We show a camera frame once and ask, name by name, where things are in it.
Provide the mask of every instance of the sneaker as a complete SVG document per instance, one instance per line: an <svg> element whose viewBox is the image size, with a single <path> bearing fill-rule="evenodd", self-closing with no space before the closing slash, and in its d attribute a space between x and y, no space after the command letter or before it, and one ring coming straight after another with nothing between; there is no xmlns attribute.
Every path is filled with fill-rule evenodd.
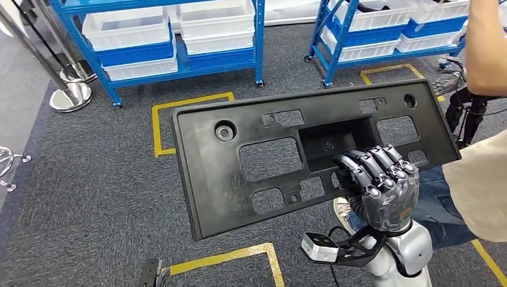
<svg viewBox="0 0 507 287"><path fill-rule="evenodd" d="M349 217L347 216L352 209L350 208L349 202L344 197L339 197L333 200L334 213L341 222L341 225L350 233L354 234L355 231L350 227Z"/></svg>

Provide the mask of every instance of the yellow tape marking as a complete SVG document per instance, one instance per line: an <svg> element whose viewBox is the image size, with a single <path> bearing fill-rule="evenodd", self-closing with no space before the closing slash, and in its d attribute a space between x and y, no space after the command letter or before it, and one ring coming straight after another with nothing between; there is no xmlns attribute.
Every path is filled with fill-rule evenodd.
<svg viewBox="0 0 507 287"><path fill-rule="evenodd" d="M177 102L162 103L160 105L154 105L151 108L151 124L153 126L153 145L155 147L155 157L164 154L175 154L175 148L162 149L162 140L160 136L160 122L158 120L158 111L166 108L173 108L175 106L190 105L192 103L205 102L207 100L217 100L227 98L229 102L234 101L234 95L231 92L222 94L213 94L211 96L196 97L188 100L180 100Z"/></svg>
<svg viewBox="0 0 507 287"><path fill-rule="evenodd" d="M392 71L392 70L396 70L396 69L403 69L403 68L410 69L412 71L412 73L414 73L414 75L416 75L419 79L424 78L423 74L421 74L411 64L401 64L401 65L395 65L395 66L387 66L387 67L380 67L380 68L376 68L376 69L364 70L364 71L361 71L361 78L363 79L363 81L365 82L366 85L371 85L371 81L369 80L369 78L367 76L368 74L387 72L387 71ZM439 102L443 102L443 101L445 101L445 98L443 96L438 96L438 97L436 97L436 100Z"/></svg>
<svg viewBox="0 0 507 287"><path fill-rule="evenodd" d="M273 272L274 285L276 287L284 287L285 284L283 282L282 271L280 270L280 265L278 265L278 259L276 258L276 253L274 251L274 246L272 243L263 243L261 245L238 249L225 254L219 254L201 259L196 259L185 263L173 265L168 268L170 270L170 275L172 276L188 272L193 269L220 264L222 262L227 262L232 259L244 258L262 253L266 253L268 256L271 272Z"/></svg>
<svg viewBox="0 0 507 287"><path fill-rule="evenodd" d="M472 245L475 247L475 249L477 249L477 252L479 252L481 257L483 258L484 262L486 262L488 267L490 267L491 271L496 276L496 278L498 279L500 284L502 284L503 287L507 287L507 278L502 273L502 271L500 270L498 265L496 265L496 263L493 261L493 259L488 254L488 252L486 252L486 250L482 246L481 242L479 242L479 240L477 240L477 239L472 240L471 242L472 242Z"/></svg>

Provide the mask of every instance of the black plastic panel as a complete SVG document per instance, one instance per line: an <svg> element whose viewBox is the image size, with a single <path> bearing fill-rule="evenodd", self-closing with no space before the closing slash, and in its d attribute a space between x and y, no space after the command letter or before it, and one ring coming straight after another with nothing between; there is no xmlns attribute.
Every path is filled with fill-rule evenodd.
<svg viewBox="0 0 507 287"><path fill-rule="evenodd" d="M375 108L365 114L358 102L370 99ZM295 124L280 120L280 115L291 114L299 117ZM407 159L409 152L423 151L427 164L421 170L460 158L426 80L174 110L173 132L194 240L348 194L333 186L332 156L350 148L380 144L377 122L401 116L413 120L419 139L397 146L397 150ZM275 177L249 181L240 163L240 148L284 138L296 141L303 166L289 173L275 173ZM322 180L324 195L303 201L300 182L317 176ZM282 207L255 212L252 195L272 188L281 190Z"/></svg>

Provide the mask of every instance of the robot finger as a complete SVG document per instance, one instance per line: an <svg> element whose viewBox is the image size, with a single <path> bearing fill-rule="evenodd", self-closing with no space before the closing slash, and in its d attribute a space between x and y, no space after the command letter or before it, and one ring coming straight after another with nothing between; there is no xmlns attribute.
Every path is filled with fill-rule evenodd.
<svg viewBox="0 0 507 287"><path fill-rule="evenodd" d="M368 152L351 149L350 151L345 152L345 155L352 158L355 162L363 165L373 178L377 178L384 173L384 170Z"/></svg>
<svg viewBox="0 0 507 287"><path fill-rule="evenodd" d="M383 193L395 187L396 182L386 175L382 167L378 165L377 161L375 161L370 153L352 149L345 152L345 155L352 158L358 164L364 166L373 179L374 185L377 186Z"/></svg>
<svg viewBox="0 0 507 287"><path fill-rule="evenodd" d="M382 147L384 152L387 154L387 156L394 161L395 166L403 170L407 174L414 173L417 168L409 163L408 161L403 160L402 156L399 154L399 152L394 148L392 145L386 145Z"/></svg>
<svg viewBox="0 0 507 287"><path fill-rule="evenodd" d="M369 194L375 198L380 197L380 191L373 186L364 167L360 166L357 162L352 160L352 158L343 154L335 155L334 161L337 165L347 169L351 173L352 178L361 187L363 193Z"/></svg>

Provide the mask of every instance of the blue metal shelf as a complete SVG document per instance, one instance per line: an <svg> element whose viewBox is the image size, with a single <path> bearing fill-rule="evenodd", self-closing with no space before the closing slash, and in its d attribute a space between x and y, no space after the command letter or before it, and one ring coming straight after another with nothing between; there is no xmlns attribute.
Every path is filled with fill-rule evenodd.
<svg viewBox="0 0 507 287"><path fill-rule="evenodd" d="M210 0L66 0L62 3L62 0L49 0L49 3L53 7L55 14L58 16L60 21L67 29L71 38L75 41L77 47L81 50L83 56L90 64L92 70L97 74L97 79L103 85L108 96L111 98L111 102L114 106L121 106L121 99L115 91L115 88L135 86L139 84L148 84L158 81L169 81L188 77L197 77L202 75L217 74L228 71L236 71L241 69L254 69L255 70L255 82L261 86L263 85L262 80L262 58L263 58L263 46L264 46L264 2L265 0L252 0L255 7L255 36L254 36L254 48L255 48L255 60L250 63L226 65L215 68L207 69L196 69L192 70L188 64L187 52L183 43L178 44L178 71L172 74L155 75L151 77L135 78L121 81L109 80L107 74L102 69L100 62L98 61L95 51L83 37L78 26L82 23L76 23L76 20L83 21L84 16L89 13L117 11L135 8L145 8L154 6L165 6L184 4L192 2L203 2Z"/></svg>
<svg viewBox="0 0 507 287"><path fill-rule="evenodd" d="M413 57L425 57L425 56L434 56L439 54L451 54L451 56L458 55L463 47L465 46L465 38L463 38L459 45L452 45L452 46L446 46L446 47L440 47L440 48L434 48L434 49L427 49L427 50L420 50L420 51L412 51L407 53L400 53L398 50L395 50L395 52L392 55L388 56L381 56L381 57L374 57L374 58L367 58L367 59L361 59L361 60L352 60L352 61L345 61L345 62L338 62L340 58L341 51L346 43L346 38L349 33L350 25L352 24L352 20L355 15L355 11L358 7L359 0L350 0L349 7L347 9L347 14L345 16L345 19L343 21L343 25L340 29L340 33L336 35L338 44L336 45L333 53L329 50L329 48L326 45L323 45L325 47L325 51L330 55L331 60L329 63L324 58L324 55L319 50L319 43L322 42L320 38L320 33L322 32L322 28L332 19L333 15L338 10L338 7L341 5L341 3L344 0L339 0L336 6L331 10L331 12L327 11L327 5L329 0L320 0L320 6L319 6L319 12L317 14L317 20L315 23L315 27L313 29L313 36L311 38L310 48L308 50L306 59L310 60L314 57L317 57L319 61L321 62L322 66L326 70L326 75L324 79L322 79L321 85L324 87L330 87L332 85L332 78L334 76L334 73L336 69L338 68L346 68L346 67L352 67L352 66L359 66L359 65L367 65L372 63L378 63L383 61L394 61L394 60L401 60L401 59L407 59L407 58L413 58Z"/></svg>

